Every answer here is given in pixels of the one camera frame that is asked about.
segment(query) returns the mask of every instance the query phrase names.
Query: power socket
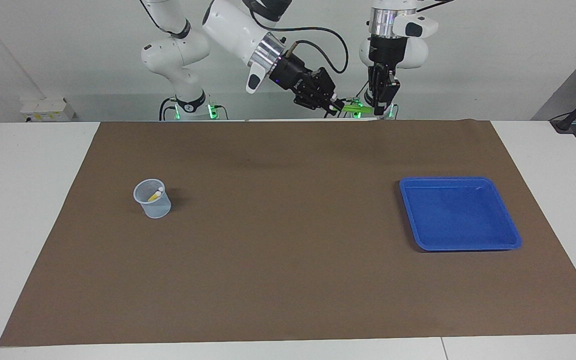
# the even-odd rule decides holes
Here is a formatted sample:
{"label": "power socket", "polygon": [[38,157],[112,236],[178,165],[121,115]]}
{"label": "power socket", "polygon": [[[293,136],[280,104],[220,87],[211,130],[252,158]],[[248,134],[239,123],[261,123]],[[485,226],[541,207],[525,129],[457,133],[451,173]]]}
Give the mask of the power socket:
{"label": "power socket", "polygon": [[23,103],[21,114],[29,122],[73,121],[75,111],[64,98],[46,98]]}

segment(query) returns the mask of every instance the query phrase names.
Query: green object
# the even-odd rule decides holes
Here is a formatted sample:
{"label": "green object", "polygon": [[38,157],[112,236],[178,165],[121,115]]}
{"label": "green object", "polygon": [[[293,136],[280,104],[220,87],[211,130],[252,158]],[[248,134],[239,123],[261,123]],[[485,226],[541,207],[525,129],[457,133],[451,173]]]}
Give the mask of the green object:
{"label": "green object", "polygon": [[210,114],[210,120],[219,119],[219,112],[212,104],[208,104],[208,113]]}
{"label": "green object", "polygon": [[368,106],[346,105],[343,107],[342,111],[348,113],[370,114],[373,112],[373,108]]}
{"label": "green object", "polygon": [[397,107],[397,111],[400,111],[400,106],[397,104],[391,105],[390,106],[390,113],[388,114],[388,119],[392,119],[393,118],[393,114],[395,114],[395,116],[397,116],[397,112],[395,112],[395,107]]}
{"label": "green object", "polygon": [[374,109],[370,106],[364,106],[361,99],[355,97],[350,100],[350,104],[343,107],[342,111],[352,113],[352,117],[355,119],[361,119],[362,114],[372,114]]}

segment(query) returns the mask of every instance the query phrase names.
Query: white wall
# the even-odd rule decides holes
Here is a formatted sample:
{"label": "white wall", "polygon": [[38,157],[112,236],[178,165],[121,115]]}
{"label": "white wall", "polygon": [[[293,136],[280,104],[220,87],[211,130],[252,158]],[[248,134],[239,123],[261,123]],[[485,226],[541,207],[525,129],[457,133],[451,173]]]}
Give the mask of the white wall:
{"label": "white wall", "polygon": [[[209,0],[183,1],[194,28],[201,28]],[[370,4],[294,0],[281,23],[334,28],[348,41],[349,70],[333,76],[342,96],[356,94],[366,81],[357,50],[368,36]],[[431,53],[425,66],[398,73],[403,83],[396,98],[400,118],[528,120],[576,68],[576,3],[455,0],[425,14],[441,25],[428,39]],[[0,121],[18,120],[18,97],[38,91],[71,100],[80,120],[156,118],[160,98],[171,88],[144,68],[140,50],[162,36],[138,0],[0,0],[1,47],[14,59],[2,62],[0,55],[0,99],[6,103],[0,107]],[[341,45],[330,35],[286,36],[289,41],[312,39],[334,62],[343,61]],[[297,54],[311,68],[324,65],[310,48],[300,47]],[[231,117],[322,115],[293,105],[287,93],[243,94],[247,68],[217,45],[192,68],[206,91],[228,105]],[[265,84],[262,91],[282,90]]]}

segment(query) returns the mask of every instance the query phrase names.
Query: black cable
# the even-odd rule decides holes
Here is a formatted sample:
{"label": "black cable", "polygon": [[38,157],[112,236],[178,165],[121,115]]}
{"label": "black cable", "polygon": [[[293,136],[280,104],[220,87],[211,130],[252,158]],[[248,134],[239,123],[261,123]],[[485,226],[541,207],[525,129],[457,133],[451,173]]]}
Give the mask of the black cable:
{"label": "black cable", "polygon": [[452,3],[455,0],[442,0],[441,2],[437,2],[436,4],[432,4],[430,6],[426,6],[426,7],[422,7],[421,9],[416,10],[416,12],[421,13],[424,10],[428,10],[428,9],[432,9],[432,8],[436,8],[436,7],[440,7],[443,4],[448,4],[448,3]]}
{"label": "black cable", "polygon": [[342,70],[338,70],[334,64],[332,63],[332,61],[330,61],[330,57],[327,55],[327,53],[320,48],[320,46],[318,46],[316,43],[313,43],[312,41],[308,41],[307,39],[298,39],[297,41],[294,42],[295,44],[306,44],[306,45],[310,45],[311,47],[315,48],[323,57],[324,59],[326,59],[326,62],[329,64],[330,68],[338,74],[343,74],[344,71],[346,71],[346,69],[348,68],[348,60],[346,60],[345,65],[343,66]]}
{"label": "black cable", "polygon": [[317,50],[319,50],[319,52],[322,55],[324,55],[325,59],[330,64],[331,68],[333,68],[335,73],[343,74],[343,73],[345,73],[346,69],[348,69],[348,62],[350,62],[350,53],[348,52],[348,45],[346,45],[346,41],[344,40],[344,38],[341,37],[341,35],[338,34],[338,32],[336,32],[335,30],[331,30],[331,29],[328,29],[326,27],[318,27],[318,26],[272,28],[272,27],[267,27],[266,25],[263,25],[263,23],[260,23],[259,20],[255,16],[255,12],[252,9],[250,9],[250,16],[252,17],[254,22],[257,25],[259,25],[259,27],[261,27],[265,30],[268,30],[269,32],[304,32],[304,31],[308,31],[308,30],[316,30],[318,32],[327,32],[327,33],[330,33],[330,34],[336,36],[336,38],[338,38],[339,41],[341,41],[341,44],[343,45],[343,51],[345,51],[345,63],[343,64],[343,69],[341,71],[338,71],[333,66],[333,64],[330,62],[329,57],[325,54],[325,52],[322,50],[322,48],[320,48],[317,45],[314,45],[314,43],[311,43],[310,41],[306,42],[307,40],[300,40],[300,41],[304,42],[304,44],[314,45],[314,47]]}
{"label": "black cable", "polygon": [[164,117],[163,117],[164,121],[166,121],[166,112],[169,111],[169,110],[177,111],[177,108],[174,107],[174,106],[166,107],[166,109],[164,110]]}
{"label": "black cable", "polygon": [[231,118],[228,116],[228,110],[226,110],[226,107],[222,106],[221,108],[223,109],[223,112],[226,113],[226,120],[231,120]]}
{"label": "black cable", "polygon": [[215,109],[223,109],[223,112],[226,113],[226,120],[231,120],[231,118],[228,116],[228,110],[226,109],[226,107],[224,105],[215,105],[214,108]]}
{"label": "black cable", "polygon": [[362,91],[364,91],[364,89],[366,89],[369,82],[370,82],[370,80],[366,81],[366,84],[364,84],[363,87],[361,88],[361,90],[359,90],[359,92],[354,96],[355,98],[359,98],[359,95],[361,95]]}
{"label": "black cable", "polygon": [[141,6],[143,7],[143,9],[146,10],[146,14],[148,14],[148,17],[150,18],[150,20],[152,20],[152,23],[155,25],[155,27],[157,27],[157,29],[162,30],[162,32],[165,32],[166,34],[174,35],[174,32],[166,31],[166,30],[162,29],[160,27],[160,25],[155,21],[153,16],[151,15],[151,12],[148,11],[148,7],[146,7],[146,4],[144,4],[144,2],[142,0],[139,0],[139,2],[141,3]]}
{"label": "black cable", "polygon": [[169,97],[167,97],[166,100],[163,100],[163,102],[161,103],[161,106],[159,107],[159,121],[163,121],[164,107],[166,107],[166,104],[168,104],[170,101],[172,100]]}
{"label": "black cable", "polygon": [[570,112],[566,112],[565,114],[560,114],[560,115],[557,115],[557,116],[555,116],[555,117],[551,118],[551,119],[550,119],[550,120],[548,120],[548,121],[553,121],[553,120],[555,120],[555,119],[558,119],[558,118],[560,118],[560,117],[569,116],[570,114],[572,114],[572,111],[570,111]]}
{"label": "black cable", "polygon": [[570,112],[566,112],[565,114],[560,114],[560,115],[557,115],[557,116],[555,116],[555,117],[551,118],[551,119],[550,119],[550,120],[548,120],[548,121],[553,121],[553,120],[555,120],[555,119],[558,119],[558,118],[560,118],[560,117],[569,116],[569,115],[570,115],[570,114],[572,114],[572,113],[573,113],[573,111],[570,111]]}

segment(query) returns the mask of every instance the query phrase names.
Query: plastic cup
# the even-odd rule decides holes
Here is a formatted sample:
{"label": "plastic cup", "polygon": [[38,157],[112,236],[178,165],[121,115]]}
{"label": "plastic cup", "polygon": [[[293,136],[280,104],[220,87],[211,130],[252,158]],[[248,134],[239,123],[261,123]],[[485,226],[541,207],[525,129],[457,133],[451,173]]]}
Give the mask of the plastic cup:
{"label": "plastic cup", "polygon": [[[163,189],[161,196],[153,201],[149,201],[153,195]],[[140,182],[132,192],[134,200],[141,205],[146,216],[151,219],[160,219],[165,217],[172,207],[168,194],[166,193],[166,186],[161,180],[156,178],[149,178]]]}

